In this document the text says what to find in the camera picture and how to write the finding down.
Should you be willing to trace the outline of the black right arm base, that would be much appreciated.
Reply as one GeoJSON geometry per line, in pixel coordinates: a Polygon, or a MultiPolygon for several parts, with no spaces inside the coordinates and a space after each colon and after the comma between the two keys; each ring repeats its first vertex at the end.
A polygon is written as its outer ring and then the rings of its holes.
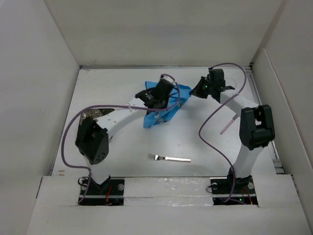
{"type": "Polygon", "coordinates": [[[206,191],[212,196],[214,206],[258,205],[252,176],[234,179],[231,169],[225,177],[211,177],[206,191]]]}

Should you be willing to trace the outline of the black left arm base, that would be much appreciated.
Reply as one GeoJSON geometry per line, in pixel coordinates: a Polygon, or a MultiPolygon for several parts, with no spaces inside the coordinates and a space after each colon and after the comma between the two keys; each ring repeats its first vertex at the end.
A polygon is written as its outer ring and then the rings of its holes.
{"type": "Polygon", "coordinates": [[[124,178],[109,178],[102,184],[97,184],[91,179],[87,188],[89,178],[80,177],[80,195],[78,204],[81,206],[123,206],[124,205],[124,178]]]}

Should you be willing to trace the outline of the black floral square plate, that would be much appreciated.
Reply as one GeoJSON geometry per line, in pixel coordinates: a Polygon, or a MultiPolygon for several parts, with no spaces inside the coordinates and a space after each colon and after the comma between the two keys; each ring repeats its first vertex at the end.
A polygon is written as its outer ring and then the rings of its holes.
{"type": "Polygon", "coordinates": [[[115,109],[114,108],[95,108],[95,109],[88,109],[85,112],[83,112],[80,115],[80,119],[79,119],[79,125],[82,125],[82,122],[86,119],[86,118],[91,118],[91,119],[97,119],[100,118],[102,116],[105,116],[111,112],[113,112],[115,109]]]}

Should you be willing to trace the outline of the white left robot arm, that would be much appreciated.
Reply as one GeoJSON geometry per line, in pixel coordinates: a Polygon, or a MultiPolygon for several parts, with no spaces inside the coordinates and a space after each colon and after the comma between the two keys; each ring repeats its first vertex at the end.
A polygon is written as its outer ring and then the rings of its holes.
{"type": "Polygon", "coordinates": [[[156,109],[165,110],[174,87],[175,83],[164,75],[155,87],[137,93],[124,108],[119,106],[97,120],[85,118],[78,129],[75,145],[89,167],[105,160],[109,154],[109,140],[120,129],[156,109]]]}

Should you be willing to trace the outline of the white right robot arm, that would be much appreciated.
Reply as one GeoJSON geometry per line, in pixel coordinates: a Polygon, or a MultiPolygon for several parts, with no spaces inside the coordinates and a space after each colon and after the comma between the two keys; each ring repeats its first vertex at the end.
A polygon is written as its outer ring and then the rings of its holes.
{"type": "Polygon", "coordinates": [[[221,106],[226,106],[240,118],[239,137],[241,148],[234,165],[229,170],[226,187],[237,193],[244,187],[244,180],[251,177],[252,168],[263,148],[275,138],[272,109],[259,105],[227,86],[222,69],[209,69],[190,92],[199,98],[211,96],[221,106]]]}

